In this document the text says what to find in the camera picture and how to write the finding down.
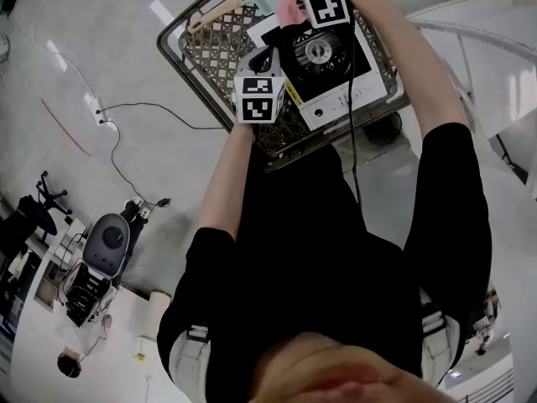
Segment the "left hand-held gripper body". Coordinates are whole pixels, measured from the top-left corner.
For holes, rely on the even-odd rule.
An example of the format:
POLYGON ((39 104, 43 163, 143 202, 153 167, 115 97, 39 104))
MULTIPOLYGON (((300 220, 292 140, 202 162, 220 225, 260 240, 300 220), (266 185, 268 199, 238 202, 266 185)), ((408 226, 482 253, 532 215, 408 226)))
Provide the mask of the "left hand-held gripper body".
POLYGON ((234 76, 237 121, 274 123, 283 105, 286 82, 274 46, 265 45, 244 56, 234 76))

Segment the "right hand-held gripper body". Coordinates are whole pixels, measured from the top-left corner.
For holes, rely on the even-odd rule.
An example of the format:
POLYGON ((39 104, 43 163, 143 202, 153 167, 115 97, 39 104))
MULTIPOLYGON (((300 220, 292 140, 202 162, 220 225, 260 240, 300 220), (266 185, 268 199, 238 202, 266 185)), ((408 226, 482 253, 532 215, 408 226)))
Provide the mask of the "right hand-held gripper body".
POLYGON ((350 15, 346 0, 299 0, 304 4, 310 23, 315 29, 338 24, 349 24, 350 15))

